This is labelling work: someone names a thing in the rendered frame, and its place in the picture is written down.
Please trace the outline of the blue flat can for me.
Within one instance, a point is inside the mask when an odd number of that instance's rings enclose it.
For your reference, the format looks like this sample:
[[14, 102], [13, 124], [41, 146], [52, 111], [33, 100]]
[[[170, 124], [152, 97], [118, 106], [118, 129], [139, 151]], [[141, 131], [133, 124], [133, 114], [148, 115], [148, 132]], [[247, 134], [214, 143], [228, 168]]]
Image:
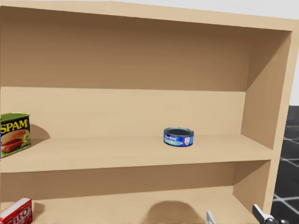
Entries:
[[188, 128], [169, 127], [164, 129], [164, 143], [174, 147], [189, 147], [193, 144], [194, 131]]

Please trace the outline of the pale wooden shelf unit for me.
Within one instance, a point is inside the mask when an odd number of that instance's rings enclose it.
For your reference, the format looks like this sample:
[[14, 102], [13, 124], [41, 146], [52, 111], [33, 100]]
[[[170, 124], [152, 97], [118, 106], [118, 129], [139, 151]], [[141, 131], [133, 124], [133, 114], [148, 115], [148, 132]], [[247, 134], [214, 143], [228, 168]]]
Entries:
[[[0, 0], [1, 159], [33, 224], [257, 224], [272, 207], [299, 20], [120, 1]], [[194, 131], [164, 143], [164, 129]]]

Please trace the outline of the red and white carton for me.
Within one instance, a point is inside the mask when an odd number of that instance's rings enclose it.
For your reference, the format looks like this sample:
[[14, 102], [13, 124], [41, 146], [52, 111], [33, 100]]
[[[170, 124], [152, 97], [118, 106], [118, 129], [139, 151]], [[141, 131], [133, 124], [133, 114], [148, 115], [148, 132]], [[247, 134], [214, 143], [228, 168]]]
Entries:
[[32, 200], [21, 198], [0, 213], [0, 224], [32, 224]]

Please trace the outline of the green and blue rectangular can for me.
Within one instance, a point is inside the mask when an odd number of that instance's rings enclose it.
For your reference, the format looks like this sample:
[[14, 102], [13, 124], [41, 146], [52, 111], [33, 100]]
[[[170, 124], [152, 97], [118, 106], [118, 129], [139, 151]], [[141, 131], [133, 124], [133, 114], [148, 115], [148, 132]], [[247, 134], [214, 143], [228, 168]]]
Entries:
[[30, 114], [26, 112], [1, 114], [1, 158], [31, 146], [29, 117]]

